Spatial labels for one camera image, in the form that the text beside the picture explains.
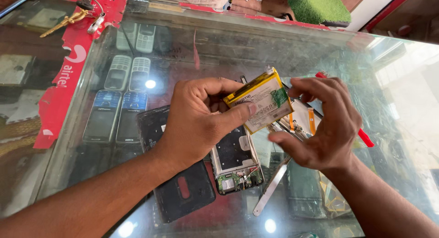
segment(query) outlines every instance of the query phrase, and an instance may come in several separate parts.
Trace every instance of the white wall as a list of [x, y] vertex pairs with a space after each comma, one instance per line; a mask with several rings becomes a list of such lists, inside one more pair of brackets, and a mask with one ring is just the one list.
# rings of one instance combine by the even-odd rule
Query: white wall
[[392, 0], [363, 0], [351, 12], [352, 22], [346, 28], [349, 31], [359, 31], [370, 19], [381, 11]]

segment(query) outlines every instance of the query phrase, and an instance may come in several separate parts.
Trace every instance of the key ring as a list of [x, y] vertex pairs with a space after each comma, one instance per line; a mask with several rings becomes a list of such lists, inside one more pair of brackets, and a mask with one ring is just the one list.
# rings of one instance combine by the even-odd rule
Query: key ring
[[96, 19], [93, 21], [93, 23], [90, 25], [90, 27], [87, 30], [87, 33], [91, 35], [97, 31], [99, 26], [101, 26], [101, 23], [104, 22], [104, 17], [105, 17], [104, 9], [102, 8], [101, 4], [97, 0], [94, 1], [101, 9], [101, 14], [99, 14], [99, 16], [96, 17]]

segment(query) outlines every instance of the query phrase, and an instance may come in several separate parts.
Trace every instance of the green tape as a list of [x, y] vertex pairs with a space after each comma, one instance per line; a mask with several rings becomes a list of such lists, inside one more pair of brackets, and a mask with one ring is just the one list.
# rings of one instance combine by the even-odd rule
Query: green tape
[[281, 105], [288, 100], [288, 95], [284, 88], [274, 90], [270, 92], [270, 94], [273, 101], [277, 104], [277, 108], [280, 108]]

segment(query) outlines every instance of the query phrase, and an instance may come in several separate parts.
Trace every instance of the battery label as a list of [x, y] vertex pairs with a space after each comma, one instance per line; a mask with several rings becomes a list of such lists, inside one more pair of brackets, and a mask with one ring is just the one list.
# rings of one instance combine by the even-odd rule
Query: battery label
[[292, 112], [288, 96], [277, 78], [272, 78], [258, 88], [248, 92], [230, 105], [236, 106], [245, 102], [256, 104], [257, 110], [245, 124], [250, 133], [267, 126]]

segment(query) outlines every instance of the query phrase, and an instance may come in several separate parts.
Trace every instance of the red tool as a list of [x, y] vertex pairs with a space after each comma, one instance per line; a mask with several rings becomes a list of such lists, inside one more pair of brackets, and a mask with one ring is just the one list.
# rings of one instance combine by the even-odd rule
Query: red tool
[[[318, 72], [316, 74], [316, 77], [317, 78], [327, 78], [327, 76], [321, 72]], [[363, 140], [363, 142], [366, 144], [367, 147], [373, 147], [375, 145], [374, 143], [372, 143], [369, 136], [361, 128], [358, 131], [358, 136]]]

